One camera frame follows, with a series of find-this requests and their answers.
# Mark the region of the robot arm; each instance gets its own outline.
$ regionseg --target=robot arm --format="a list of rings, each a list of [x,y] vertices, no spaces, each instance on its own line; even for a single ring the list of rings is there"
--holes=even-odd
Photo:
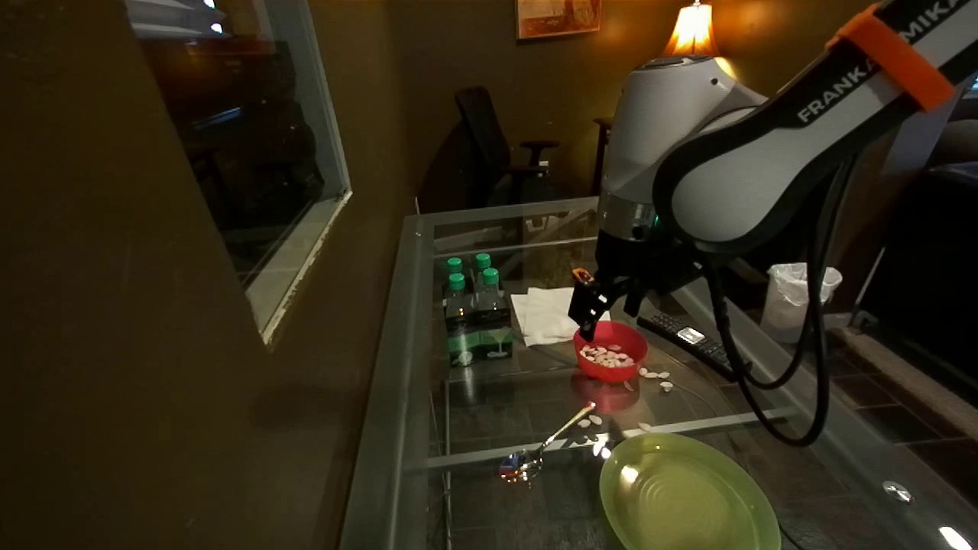
[[[828,192],[841,160],[978,70],[978,0],[888,0],[857,17],[771,101],[714,60],[638,67],[603,177],[599,273],[576,295],[591,335],[616,296],[666,295],[766,245]]]

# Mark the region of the glass table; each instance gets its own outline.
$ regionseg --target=glass table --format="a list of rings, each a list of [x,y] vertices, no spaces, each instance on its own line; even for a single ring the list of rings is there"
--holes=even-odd
[[[724,454],[771,497],[781,546],[920,550],[978,536],[974,508],[956,485],[909,446],[888,442],[838,397],[841,388],[832,388],[822,437],[798,451],[759,424],[737,385],[651,333],[645,368],[670,373],[670,385],[591,381],[579,376],[568,344],[517,344],[510,362],[446,368],[446,257],[489,251],[510,295],[568,289],[572,265],[596,269],[596,225],[596,199],[420,213],[404,224],[343,546],[620,546],[599,497],[599,435],[684,435]],[[703,281],[675,292],[661,310],[703,333],[712,328]],[[788,352],[737,305],[733,335],[760,373],[788,363]],[[596,415],[548,446],[532,484],[500,484],[506,456],[539,446],[585,404],[596,404]],[[760,404],[788,428],[805,424],[812,407],[809,369]]]

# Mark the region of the black object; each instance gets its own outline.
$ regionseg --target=black object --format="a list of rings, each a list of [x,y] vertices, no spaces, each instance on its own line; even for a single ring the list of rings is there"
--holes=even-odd
[[[529,164],[513,164],[489,89],[470,85],[455,92],[455,107],[475,151],[476,188],[469,199],[470,208],[543,201],[559,195],[550,182],[550,160],[543,156],[556,142],[523,142]]]
[[[978,161],[939,164],[902,195],[857,310],[888,348],[978,404]]]

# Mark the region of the lamp shade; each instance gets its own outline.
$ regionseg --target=lamp shade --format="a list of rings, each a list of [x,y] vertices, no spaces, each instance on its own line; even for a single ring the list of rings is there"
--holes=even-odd
[[[680,11],[672,38],[666,43],[666,54],[712,54],[712,5],[709,4],[690,4]]]

